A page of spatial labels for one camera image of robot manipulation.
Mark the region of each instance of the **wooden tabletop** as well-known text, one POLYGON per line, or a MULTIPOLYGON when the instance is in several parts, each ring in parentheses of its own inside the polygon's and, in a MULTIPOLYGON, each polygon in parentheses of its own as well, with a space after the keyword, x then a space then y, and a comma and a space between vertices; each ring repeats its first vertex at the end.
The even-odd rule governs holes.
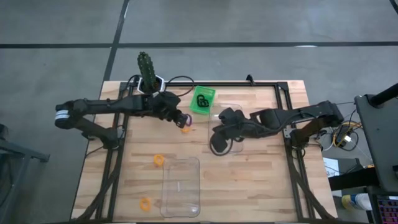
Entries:
MULTIPOLYGON (((287 81, 294 108, 308 106, 301 80, 287 81)), ((170 87, 176 94, 185 87, 170 87)), ((237 104, 249 113, 276 108, 272 87, 214 87, 215 104, 237 104)), ((115 99, 119 82, 104 82, 101 99, 115 99)), ((189 111, 193 93, 181 98, 178 108, 189 111)), ((122 171, 114 213, 115 222, 277 222, 297 221, 282 134, 245 139, 240 153, 214 156, 208 148, 208 122, 197 119, 184 134, 173 123, 156 118, 129 118, 122 171), (200 161, 200 214, 195 218, 164 218, 160 214, 163 170, 154 155, 165 159, 196 157, 200 161), (140 209, 140 199, 151 200, 151 210, 140 209)), ((113 114, 97 115, 95 122, 111 127, 113 114)), ((101 146, 93 141, 88 152, 101 146)), ((83 166, 72 217, 91 203, 101 185, 106 151, 92 153, 83 166)), ((319 147, 306 148, 304 157, 310 188, 326 210, 337 217, 319 147)), ((301 194, 304 214, 307 213, 301 194)), ((104 215, 108 210, 105 201, 104 215)))

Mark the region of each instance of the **green tray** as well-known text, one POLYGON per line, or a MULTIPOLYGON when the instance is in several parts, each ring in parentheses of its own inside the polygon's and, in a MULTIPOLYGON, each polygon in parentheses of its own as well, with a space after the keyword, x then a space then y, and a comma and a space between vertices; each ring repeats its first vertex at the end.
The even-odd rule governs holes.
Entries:
POLYGON ((196 86, 195 93, 193 94, 193 98, 191 101, 191 110, 196 113, 200 114, 210 114, 211 106, 213 105, 213 100, 216 96, 216 90, 211 88, 206 88, 203 86, 196 86), (198 95, 202 94, 206 100, 209 101, 209 107, 200 107, 197 103, 198 95))

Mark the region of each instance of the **orange object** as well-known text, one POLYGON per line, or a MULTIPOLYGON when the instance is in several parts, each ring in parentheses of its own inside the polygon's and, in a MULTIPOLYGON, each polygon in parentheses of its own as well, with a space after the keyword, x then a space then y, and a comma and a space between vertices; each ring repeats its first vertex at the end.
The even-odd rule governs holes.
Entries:
POLYGON ((163 165, 163 161, 164 161, 164 157, 162 155, 157 154, 154 156, 154 162, 156 165, 158 165, 158 166, 163 165))
POLYGON ((191 131, 191 128, 189 128, 189 127, 184 128, 184 129, 181 129, 181 132, 182 132, 182 133, 188 133, 188 132, 190 132, 190 131, 191 131))
POLYGON ((149 198, 141 199, 141 201, 139 202, 139 206, 145 212, 150 211, 150 200, 149 200, 149 198))

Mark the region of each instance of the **concrete floor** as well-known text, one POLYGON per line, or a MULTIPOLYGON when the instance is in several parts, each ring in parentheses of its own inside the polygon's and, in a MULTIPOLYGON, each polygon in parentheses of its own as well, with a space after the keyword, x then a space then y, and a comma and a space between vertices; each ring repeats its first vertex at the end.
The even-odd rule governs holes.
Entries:
MULTIPOLYGON (((0 44, 111 43, 122 3, 0 0, 0 44)), ((121 42, 392 41, 397 21, 388 0, 131 0, 121 42)), ((353 101, 398 81, 398 47, 119 49, 110 79, 137 73, 140 50, 165 79, 242 80, 250 73, 257 80, 305 80, 311 103, 353 101)), ((53 125, 55 105, 97 98, 108 57, 109 49, 0 49, 0 123, 10 127, 10 141, 51 154, 49 163, 29 168, 13 223, 68 220, 87 141, 53 125)), ((340 109, 350 114, 354 105, 340 109)), ((371 163, 357 149, 324 156, 371 163)), ((339 216, 366 221, 342 210, 339 216)))

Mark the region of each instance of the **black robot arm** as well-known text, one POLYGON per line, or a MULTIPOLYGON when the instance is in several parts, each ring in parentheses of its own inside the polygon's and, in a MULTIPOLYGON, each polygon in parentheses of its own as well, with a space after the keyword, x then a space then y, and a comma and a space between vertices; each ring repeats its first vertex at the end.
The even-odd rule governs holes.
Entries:
POLYGON ((244 117, 241 110, 233 111, 227 108, 219 114, 221 125, 213 128, 210 138, 210 148, 216 155, 224 155, 228 141, 241 142, 245 138, 264 138, 276 135, 287 125, 309 122, 302 129, 290 132, 291 145, 302 147, 309 141, 309 137, 325 127, 337 127, 342 121, 337 106, 329 101, 317 105, 306 106, 294 110, 265 109, 244 117))
POLYGON ((172 121, 183 128, 188 115, 177 109, 179 103, 179 97, 166 91, 154 95, 132 95, 120 100, 79 99, 55 107, 55 125, 62 129, 79 129, 86 138, 100 138, 105 149, 116 149, 119 147, 116 127, 104 128, 84 118, 84 115, 124 113, 126 116, 151 116, 172 121))

